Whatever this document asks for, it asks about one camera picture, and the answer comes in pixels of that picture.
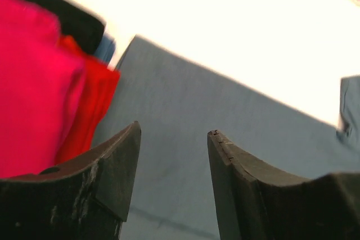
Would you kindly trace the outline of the grey-blue t shirt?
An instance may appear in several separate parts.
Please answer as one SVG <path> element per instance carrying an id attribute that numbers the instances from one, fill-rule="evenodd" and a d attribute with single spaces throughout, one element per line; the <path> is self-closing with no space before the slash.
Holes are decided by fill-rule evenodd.
<path id="1" fill-rule="evenodd" d="M 219 239 L 207 133 L 219 129 L 271 165 L 314 178 L 358 170 L 333 126 L 192 64 L 139 37 L 99 123 L 99 144 L 133 121 L 142 130 L 121 239 Z"/>

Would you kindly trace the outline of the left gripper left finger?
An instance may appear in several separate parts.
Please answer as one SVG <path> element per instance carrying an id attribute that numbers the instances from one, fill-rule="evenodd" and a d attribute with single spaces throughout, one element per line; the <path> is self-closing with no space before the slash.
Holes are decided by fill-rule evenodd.
<path id="1" fill-rule="evenodd" d="M 2 239 L 119 239 L 141 144 L 133 122 L 40 174 L 1 180 Z"/>

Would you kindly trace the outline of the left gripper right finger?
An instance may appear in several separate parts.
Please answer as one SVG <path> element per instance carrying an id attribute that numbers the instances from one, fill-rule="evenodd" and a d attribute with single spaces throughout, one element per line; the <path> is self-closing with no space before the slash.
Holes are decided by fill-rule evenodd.
<path id="1" fill-rule="evenodd" d="M 358 239 L 359 174 L 287 173 L 208 133 L 221 239 Z"/>

